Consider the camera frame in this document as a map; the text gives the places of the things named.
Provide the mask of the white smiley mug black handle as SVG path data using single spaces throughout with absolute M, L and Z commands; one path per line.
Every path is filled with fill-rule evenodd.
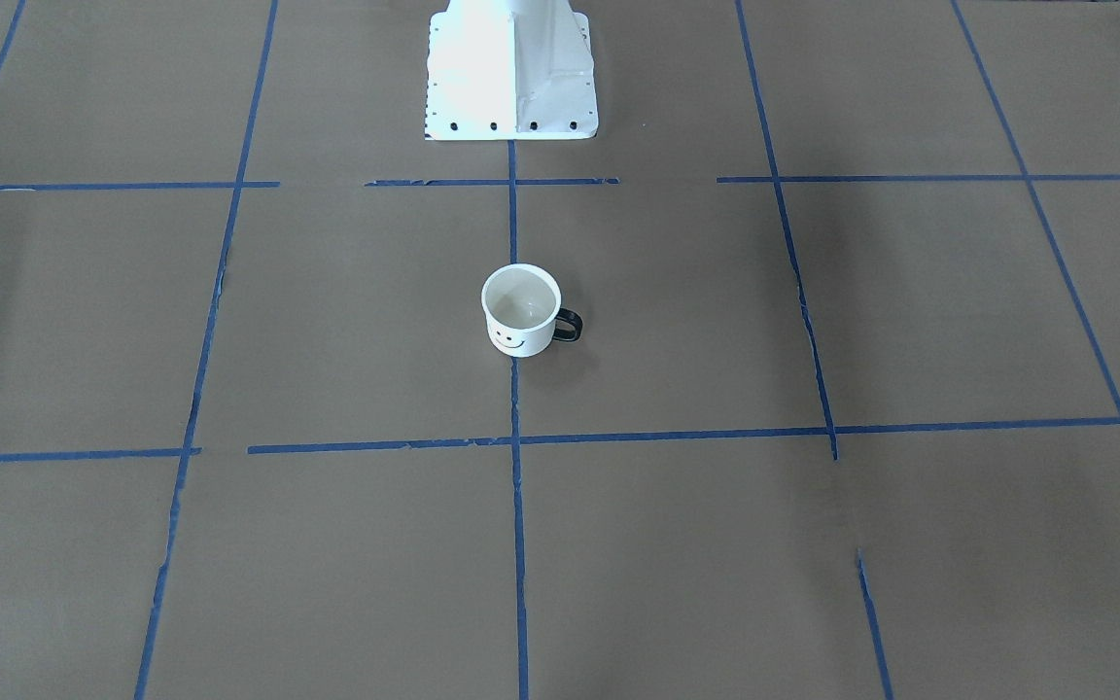
M 579 340 L 584 320 L 566 309 L 554 276 L 533 264 L 500 267 L 480 287 L 492 344 L 511 358 L 535 356 L 552 342 Z

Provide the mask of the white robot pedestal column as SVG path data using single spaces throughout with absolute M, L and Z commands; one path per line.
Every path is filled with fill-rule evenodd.
M 591 39 L 569 1 L 450 1 L 428 25 L 426 139 L 594 138 Z

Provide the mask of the brown paper table cover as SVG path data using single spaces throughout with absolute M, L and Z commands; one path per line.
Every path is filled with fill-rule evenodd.
M 445 6 L 0 1 L 0 699 L 1120 699 L 1120 1 Z

